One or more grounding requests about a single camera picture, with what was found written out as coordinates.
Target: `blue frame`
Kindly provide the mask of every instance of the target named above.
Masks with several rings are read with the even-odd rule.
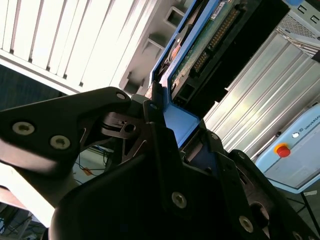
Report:
[[[320,124],[320,105],[317,104],[313,106],[311,109],[303,113],[280,137],[271,144],[267,150],[265,150],[255,162],[256,166],[261,170],[261,172],[265,173],[273,164],[275,164],[279,157],[274,153],[274,148],[281,143],[286,143],[289,147],[294,146],[297,142],[303,139],[309,132],[311,132],[314,127],[308,127],[305,129],[304,126],[308,126],[310,122],[314,119],[317,121],[314,123],[314,126]],[[293,133],[299,133],[297,138],[293,138]],[[293,188],[291,186],[282,184],[280,182],[274,181],[272,179],[268,180],[277,188],[289,191],[294,194],[299,194],[304,191],[306,188],[314,184],[316,181],[320,179],[320,173],[308,181],[306,184],[302,185],[300,188]]]
[[[203,12],[199,16],[197,22],[195,23],[194,27],[192,28],[190,34],[186,38],[184,44],[182,45],[180,51],[178,52],[177,56],[167,69],[167,71],[162,76],[160,83],[164,88],[164,98],[163,98],[163,115],[165,119],[166,126],[174,131],[174,135],[178,144],[178,147],[185,142],[185,140],[189,137],[189,135],[194,131],[194,129],[198,126],[200,120],[194,114],[184,110],[183,108],[175,105],[171,99],[171,78],[174,75],[175,71],[177,70],[178,66],[188,53],[189,49],[195,42],[197,36],[207,23],[208,19],[213,14],[214,10],[218,6],[220,0],[209,0],[208,4],[204,8]],[[196,0],[194,0],[185,13],[183,19],[181,20],[180,24],[178,25],[176,31],[174,32],[172,38],[170,39],[168,45],[164,49],[161,57],[155,64],[154,68],[150,73],[150,82],[153,81],[155,77],[155,71],[164,60],[167,53],[170,51],[170,48],[175,40],[175,37],[182,29],[187,17],[190,15],[192,8],[194,7]]]

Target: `metal panel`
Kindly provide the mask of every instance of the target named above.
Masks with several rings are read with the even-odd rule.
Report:
[[[119,86],[157,9],[168,4],[176,2],[1,0],[0,62],[66,94]]]
[[[320,92],[320,64],[273,32],[205,116],[227,151],[250,157]]]

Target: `ventilation grille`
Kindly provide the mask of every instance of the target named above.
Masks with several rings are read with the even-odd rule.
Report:
[[[287,15],[282,22],[279,24],[279,27],[289,31],[292,34],[301,35],[307,38],[317,39],[317,36],[309,31],[306,27],[301,25],[296,21],[292,16]]]

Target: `white ceiling panel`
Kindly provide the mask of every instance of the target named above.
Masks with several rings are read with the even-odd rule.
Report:
[[[9,0],[0,1],[0,49],[2,49],[4,43],[8,2]]]
[[[0,0],[0,63],[67,94],[119,87],[145,35],[168,33],[162,20],[150,27],[152,19],[176,4]]]
[[[133,2],[133,0],[115,1],[110,7],[85,68],[85,73],[81,80],[83,86],[90,83],[92,79],[95,79],[96,82],[107,81],[105,79],[106,74],[103,74],[103,72],[114,61],[112,56],[118,54],[118,49],[115,48],[115,45],[124,28]]]
[[[18,0],[9,0],[8,2],[6,19],[5,19],[3,46],[2,46],[2,49],[5,50],[6,52],[10,52],[13,35],[15,34],[14,27],[15,27],[17,3],[18,3]]]
[[[82,10],[81,16],[83,15],[83,11],[85,10],[85,6],[87,2],[86,1],[82,1],[82,3],[81,1],[79,3],[78,2],[79,2],[78,0],[69,0],[65,4],[59,29],[57,31],[56,39],[54,42],[50,63],[49,63],[50,72],[53,74],[56,74],[58,71],[60,60],[64,53],[64,48],[66,46],[69,31],[71,30],[71,25],[73,23],[73,19],[74,19],[78,4],[80,8],[81,8],[80,5],[82,4],[83,10]]]
[[[32,63],[40,68],[46,69],[48,66],[63,6],[63,0],[43,2],[31,54]]]
[[[40,0],[21,1],[14,36],[14,55],[28,61],[34,39]]]
[[[65,73],[67,80],[73,85],[81,82],[104,19],[109,15],[109,5],[110,0],[91,1],[84,13]]]
[[[88,0],[79,0],[77,3],[76,10],[74,12],[74,16],[72,19],[72,24],[70,26],[65,45],[62,48],[62,56],[59,62],[58,70],[57,70],[57,75],[61,78],[63,78],[65,75],[65,72],[69,63],[70,55],[73,50],[79,28],[80,28],[85,10],[88,5],[89,5]]]

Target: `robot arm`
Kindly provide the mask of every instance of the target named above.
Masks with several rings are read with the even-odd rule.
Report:
[[[318,239],[214,133],[200,128],[181,157],[156,92],[130,99],[107,87],[5,110],[0,122],[1,180],[36,217],[50,216],[51,240]],[[76,187],[79,153],[113,138],[120,164]]]

